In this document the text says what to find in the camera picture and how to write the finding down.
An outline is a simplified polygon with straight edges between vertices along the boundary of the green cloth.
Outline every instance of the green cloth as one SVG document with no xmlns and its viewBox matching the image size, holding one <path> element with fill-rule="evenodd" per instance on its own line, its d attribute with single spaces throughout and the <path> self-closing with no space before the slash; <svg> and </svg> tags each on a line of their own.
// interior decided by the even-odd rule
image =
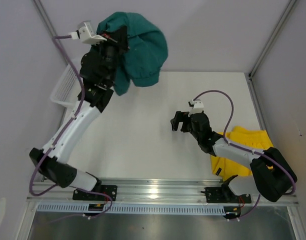
<svg viewBox="0 0 306 240">
<path fill-rule="evenodd" d="M 149 87 L 159 81 L 160 70 L 168 57 L 167 41 L 163 33 L 142 15 L 116 12 L 97 27 L 97 34 L 114 32 L 127 26 L 129 51 L 124 53 L 115 77 L 115 92 L 125 94 L 130 80 L 137 87 Z"/>
</svg>

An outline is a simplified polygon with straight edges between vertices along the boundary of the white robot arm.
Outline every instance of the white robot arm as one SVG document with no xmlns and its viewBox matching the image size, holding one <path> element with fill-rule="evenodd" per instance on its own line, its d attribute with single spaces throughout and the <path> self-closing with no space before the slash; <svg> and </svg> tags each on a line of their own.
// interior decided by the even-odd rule
<svg viewBox="0 0 306 240">
<path fill-rule="evenodd" d="M 83 89 L 70 116 L 52 139 L 41 149 L 33 148 L 29 156 L 38 171 L 60 187 L 98 192 L 101 187 L 99 179 L 67 163 L 78 140 L 112 97 L 111 87 L 115 83 L 120 56 L 129 49 L 127 27 L 96 35 L 90 23 L 83 22 L 70 36 L 93 45 L 93 49 L 81 59 L 79 76 L 83 78 Z"/>
<path fill-rule="evenodd" d="M 207 92 L 223 93 L 219 90 Z M 276 202 L 291 187 L 291 192 L 295 191 L 297 176 L 279 150 L 274 147 L 267 150 L 256 149 L 226 139 L 212 131 L 209 118 L 204 113 L 204 105 L 199 99 L 191 100 L 188 104 L 191 107 L 190 112 L 177 111 L 171 119 L 172 130 L 177 131 L 179 123 L 183 123 L 181 132 L 191 133 L 203 152 L 230 159 L 252 171 L 250 176 L 234 175 L 225 181 L 222 185 L 223 195 L 235 197 L 261 194 L 267 200 Z"/>
</svg>

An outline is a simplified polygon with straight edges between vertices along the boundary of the white plastic basket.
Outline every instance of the white plastic basket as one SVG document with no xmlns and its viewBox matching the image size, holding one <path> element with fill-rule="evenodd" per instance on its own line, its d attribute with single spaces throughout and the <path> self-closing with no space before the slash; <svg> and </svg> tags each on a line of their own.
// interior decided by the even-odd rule
<svg viewBox="0 0 306 240">
<path fill-rule="evenodd" d="M 77 71 L 81 69 L 81 58 L 75 58 L 72 60 Z M 78 78 L 75 75 L 73 69 L 70 65 L 67 65 L 65 71 L 59 78 L 57 84 L 55 85 L 50 100 L 54 103 L 60 104 L 66 108 L 72 108 L 75 102 L 70 101 L 71 92 L 75 84 L 79 84 Z"/>
</svg>

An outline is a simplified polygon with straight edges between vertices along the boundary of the white wall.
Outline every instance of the white wall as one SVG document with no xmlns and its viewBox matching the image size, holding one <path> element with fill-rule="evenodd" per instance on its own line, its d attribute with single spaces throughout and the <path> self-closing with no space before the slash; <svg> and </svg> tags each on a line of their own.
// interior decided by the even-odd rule
<svg viewBox="0 0 306 240">
<path fill-rule="evenodd" d="M 49 96 L 65 67 L 30 0 L 0 0 L 0 240 L 14 239 L 29 190 L 32 147 L 58 127 Z"/>
<path fill-rule="evenodd" d="M 306 0 L 299 1 L 256 74 L 255 87 L 270 136 L 297 174 L 306 224 Z"/>
<path fill-rule="evenodd" d="M 288 0 L 42 0 L 59 34 L 117 11 L 138 12 L 165 34 L 166 71 L 251 71 Z M 89 49 L 66 42 L 72 58 Z"/>
</svg>

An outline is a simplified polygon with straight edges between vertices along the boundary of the yellow towel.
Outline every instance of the yellow towel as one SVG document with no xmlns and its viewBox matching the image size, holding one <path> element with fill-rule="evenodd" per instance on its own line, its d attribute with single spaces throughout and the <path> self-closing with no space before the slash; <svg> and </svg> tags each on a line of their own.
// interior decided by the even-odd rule
<svg viewBox="0 0 306 240">
<path fill-rule="evenodd" d="M 236 143 L 257 149 L 266 150 L 273 147 L 268 133 L 265 130 L 251 131 L 241 126 L 236 126 L 233 131 L 226 133 L 226 137 Z M 242 177 L 252 175 L 251 170 L 245 166 L 224 157 L 211 156 L 211 165 L 212 173 L 221 176 L 223 181 L 233 175 Z"/>
</svg>

